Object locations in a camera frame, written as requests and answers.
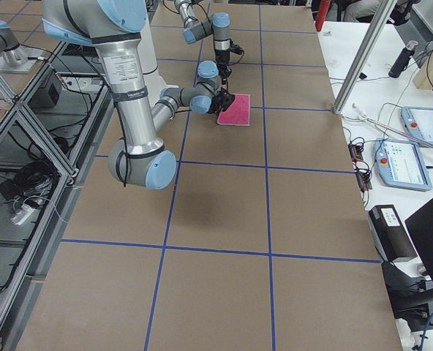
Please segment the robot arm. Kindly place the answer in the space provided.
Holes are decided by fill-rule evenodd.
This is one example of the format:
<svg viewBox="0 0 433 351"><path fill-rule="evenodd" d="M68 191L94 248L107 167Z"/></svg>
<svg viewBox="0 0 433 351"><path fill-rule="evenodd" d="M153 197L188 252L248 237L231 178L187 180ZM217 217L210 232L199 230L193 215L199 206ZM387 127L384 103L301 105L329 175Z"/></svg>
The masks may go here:
<svg viewBox="0 0 433 351"><path fill-rule="evenodd" d="M228 88L227 80L232 73L230 68L232 44L230 16L226 12L216 12L205 20L199 20L193 10L193 6L199 1L175 0L173 3L183 21L183 36L187 44L196 43L206 37L213 37L216 66L222 85Z"/></svg>
<svg viewBox="0 0 433 351"><path fill-rule="evenodd" d="M191 88L163 86L159 99L151 104L148 78L141 59L155 59L146 50L148 14L144 1L44 1L42 22L45 32L64 42L95 48L118 111L123 137L108 157L112 176L123 184L163 189L173 180L176 157L166 150L158 131L181 107L194 113L226 111L235 97L225 89L231 70L230 18L217 12L200 21L193 1L176 1L188 43L212 36L216 58L197 68L197 82Z"/></svg>

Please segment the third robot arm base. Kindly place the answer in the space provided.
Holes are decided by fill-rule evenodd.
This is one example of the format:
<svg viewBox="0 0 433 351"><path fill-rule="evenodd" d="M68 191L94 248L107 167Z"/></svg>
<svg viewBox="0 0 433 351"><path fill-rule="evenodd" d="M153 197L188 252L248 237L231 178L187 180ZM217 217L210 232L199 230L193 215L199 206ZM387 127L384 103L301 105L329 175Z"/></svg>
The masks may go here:
<svg viewBox="0 0 433 351"><path fill-rule="evenodd" d="M7 22L0 20L0 72L27 74L34 63Z"/></svg>

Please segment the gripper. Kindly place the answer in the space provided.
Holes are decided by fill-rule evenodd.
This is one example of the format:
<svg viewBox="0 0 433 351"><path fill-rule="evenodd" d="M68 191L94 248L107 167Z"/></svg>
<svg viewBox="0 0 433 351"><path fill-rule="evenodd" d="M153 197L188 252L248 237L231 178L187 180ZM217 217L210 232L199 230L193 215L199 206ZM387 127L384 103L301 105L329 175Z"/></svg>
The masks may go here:
<svg viewBox="0 0 433 351"><path fill-rule="evenodd" d="M211 104L207 111L209 114L225 112L235 101L235 95L227 91L220 91L211 98Z"/></svg>
<svg viewBox="0 0 433 351"><path fill-rule="evenodd" d="M232 69L229 67L230 50L215 50L215 62L219 69L219 76L221 78L221 85L229 89L229 77L231 76Z"/></svg>

